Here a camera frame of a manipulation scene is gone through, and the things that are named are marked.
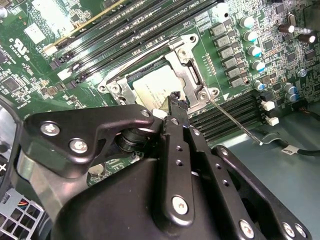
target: black metal bracket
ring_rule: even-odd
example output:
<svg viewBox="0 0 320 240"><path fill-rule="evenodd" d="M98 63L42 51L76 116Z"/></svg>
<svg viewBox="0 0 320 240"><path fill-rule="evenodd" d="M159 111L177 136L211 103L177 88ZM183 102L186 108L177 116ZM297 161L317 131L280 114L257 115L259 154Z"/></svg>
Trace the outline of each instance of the black metal bracket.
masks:
<svg viewBox="0 0 320 240"><path fill-rule="evenodd" d="M25 120L20 144L29 158L62 177L74 179L86 174L93 161L106 161L111 155L110 145L121 131L148 128L154 120L147 109L137 104L39 113ZM58 127L59 133L44 134L45 124ZM74 140L86 144L85 152L72 150Z"/></svg>

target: mounting hole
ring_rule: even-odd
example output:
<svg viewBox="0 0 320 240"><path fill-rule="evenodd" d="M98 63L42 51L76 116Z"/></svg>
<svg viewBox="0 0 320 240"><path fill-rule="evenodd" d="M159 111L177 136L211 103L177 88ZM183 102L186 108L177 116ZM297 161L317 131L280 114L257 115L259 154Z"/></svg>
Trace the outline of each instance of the mounting hole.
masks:
<svg viewBox="0 0 320 240"><path fill-rule="evenodd" d="M145 109L141 110L141 114L142 114L143 116L147 117L147 118L149 118L149 117L151 116L151 114L150 114L147 110L145 110Z"/></svg>
<svg viewBox="0 0 320 240"><path fill-rule="evenodd" d="M196 39L195 36L191 36L191 37L190 37L190 41L191 41L192 43L194 43L196 40L197 40L197 39Z"/></svg>
<svg viewBox="0 0 320 240"><path fill-rule="evenodd" d="M225 185L226 187L229 187L229 183L228 183L227 180L223 180L222 183L223 183L223 185Z"/></svg>
<svg viewBox="0 0 320 240"><path fill-rule="evenodd" d="M175 162L179 167L182 167L184 164L183 164L183 162L181 161L181 160L177 160L176 162Z"/></svg>

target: black capacitor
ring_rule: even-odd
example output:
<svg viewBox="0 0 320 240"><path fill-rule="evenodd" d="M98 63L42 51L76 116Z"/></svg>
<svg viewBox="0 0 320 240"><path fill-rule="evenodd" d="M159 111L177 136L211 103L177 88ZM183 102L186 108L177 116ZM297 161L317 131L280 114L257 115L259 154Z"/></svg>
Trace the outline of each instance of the black capacitor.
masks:
<svg viewBox="0 0 320 240"><path fill-rule="evenodd" d="M316 36L312 34L300 34L298 40L307 44L313 44L316 41Z"/></svg>

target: chip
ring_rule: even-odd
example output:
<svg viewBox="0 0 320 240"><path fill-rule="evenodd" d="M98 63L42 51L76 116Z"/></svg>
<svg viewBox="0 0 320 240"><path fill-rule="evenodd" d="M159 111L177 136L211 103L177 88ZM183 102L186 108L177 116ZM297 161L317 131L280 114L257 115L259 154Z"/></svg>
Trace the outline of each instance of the chip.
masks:
<svg viewBox="0 0 320 240"><path fill-rule="evenodd" d="M266 41L266 42L264 43L264 48L265 48L265 49L271 49L273 46L274 46L274 44L273 44L272 40Z"/></svg>
<svg viewBox="0 0 320 240"><path fill-rule="evenodd" d="M223 24L224 24L225 26L229 26L229 25L231 25L231 24L232 24L232 20L231 20L231 18L229 18L229 19L225 20Z"/></svg>
<svg viewBox="0 0 320 240"><path fill-rule="evenodd" d="M309 51L309 52L307 52L307 53L305 54L305 59L306 59L306 60L311 60L311 59L313 59L315 56L316 56L316 52L313 51L313 50L311 50L311 51Z"/></svg>
<svg viewBox="0 0 320 240"><path fill-rule="evenodd" d="M232 69L232 70L228 70L226 72L226 74L228 75L229 78L234 78L236 76L239 76L240 75L240 69L238 67Z"/></svg>
<svg viewBox="0 0 320 240"><path fill-rule="evenodd" d="M8 90L10 90L10 92L13 92L13 91L15 91L15 90L17 90L18 88L19 88L19 85L18 85L18 83L16 83L16 81L14 80L14 78L13 77L8 77L6 80L4 80L3 82L2 82L2 84L4 85L4 86L6 86L6 88L8 89Z"/></svg>
<svg viewBox="0 0 320 240"><path fill-rule="evenodd" d="M217 47L221 48L230 43L229 37L227 35L223 35L214 40Z"/></svg>
<svg viewBox="0 0 320 240"><path fill-rule="evenodd" d="M3 51L0 50L0 64L4 64L6 61L8 61L7 56Z"/></svg>
<svg viewBox="0 0 320 240"><path fill-rule="evenodd" d="M225 28L225 25L220 23L220 24L210 28L210 31L213 36L219 36L219 35L224 34L226 32L226 28Z"/></svg>
<svg viewBox="0 0 320 240"><path fill-rule="evenodd" d="M220 50L218 53L219 53L220 57L223 59L226 59L234 54L231 47L224 48L224 49Z"/></svg>
<svg viewBox="0 0 320 240"><path fill-rule="evenodd" d="M296 59L296 54L293 52L291 54L289 54L287 57L288 62L292 62L293 60Z"/></svg>
<svg viewBox="0 0 320 240"><path fill-rule="evenodd" d="M9 7L12 4L12 0L0 0L0 6Z"/></svg>
<svg viewBox="0 0 320 240"><path fill-rule="evenodd" d="M236 59L234 57L231 57L231 58L226 59L225 61L223 61L222 64L226 69L229 69L229 68L232 68L235 65L237 65L237 61L236 61Z"/></svg>
<svg viewBox="0 0 320 240"><path fill-rule="evenodd" d="M275 11L276 11L276 14L281 14L285 11L285 6L281 4L275 8Z"/></svg>
<svg viewBox="0 0 320 240"><path fill-rule="evenodd" d="M228 37L229 37L229 38L232 38L232 37L234 37L235 35L236 35L236 31L234 31L234 30L228 33Z"/></svg>
<svg viewBox="0 0 320 240"><path fill-rule="evenodd" d="M263 76L261 78L261 81L262 81L263 84L268 84L268 83L270 83L270 78L271 78L270 75Z"/></svg>
<svg viewBox="0 0 320 240"><path fill-rule="evenodd" d="M275 85L273 85L273 89L274 89L275 91L281 89L281 84L280 84L280 83L276 83Z"/></svg>
<svg viewBox="0 0 320 240"><path fill-rule="evenodd" d="M238 86L243 85L243 84L244 84L244 81L242 80L241 77L236 77L236 78L234 78L234 79L230 79L230 80L229 80L229 83L230 83L230 85L231 85L233 88L236 88L236 87L238 87Z"/></svg>

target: white capacitor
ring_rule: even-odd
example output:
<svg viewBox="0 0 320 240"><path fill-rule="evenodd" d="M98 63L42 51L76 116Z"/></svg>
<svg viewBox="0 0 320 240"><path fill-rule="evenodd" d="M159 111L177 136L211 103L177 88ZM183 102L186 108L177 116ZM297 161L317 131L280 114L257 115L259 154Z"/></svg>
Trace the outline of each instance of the white capacitor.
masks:
<svg viewBox="0 0 320 240"><path fill-rule="evenodd" d="M252 69L257 70L259 72L263 71L265 67L266 67L266 64L259 60L256 60L252 63Z"/></svg>
<svg viewBox="0 0 320 240"><path fill-rule="evenodd" d="M291 95L297 93L297 88L289 82L287 82L286 85L284 85L283 90Z"/></svg>
<svg viewBox="0 0 320 240"><path fill-rule="evenodd" d="M258 91L262 91L263 89L265 89L265 85L262 84L259 80L254 82L254 87L255 89L257 89Z"/></svg>
<svg viewBox="0 0 320 240"><path fill-rule="evenodd" d="M253 43L258 39L258 34L255 31L248 30L243 34L243 39L247 42Z"/></svg>
<svg viewBox="0 0 320 240"><path fill-rule="evenodd" d="M289 93L286 93L285 94L285 98L286 99L288 99L290 102L296 102L296 101L298 101L298 99L299 99L299 96L297 95L297 94L289 94Z"/></svg>
<svg viewBox="0 0 320 240"><path fill-rule="evenodd" d="M5 19L8 17L8 11L5 7L0 6L0 19Z"/></svg>
<svg viewBox="0 0 320 240"><path fill-rule="evenodd" d="M262 50L256 45L252 45L248 48L248 54L254 57L261 57Z"/></svg>
<svg viewBox="0 0 320 240"><path fill-rule="evenodd" d="M251 29L255 24L255 19L252 16L244 16L240 19L239 25L242 28Z"/></svg>

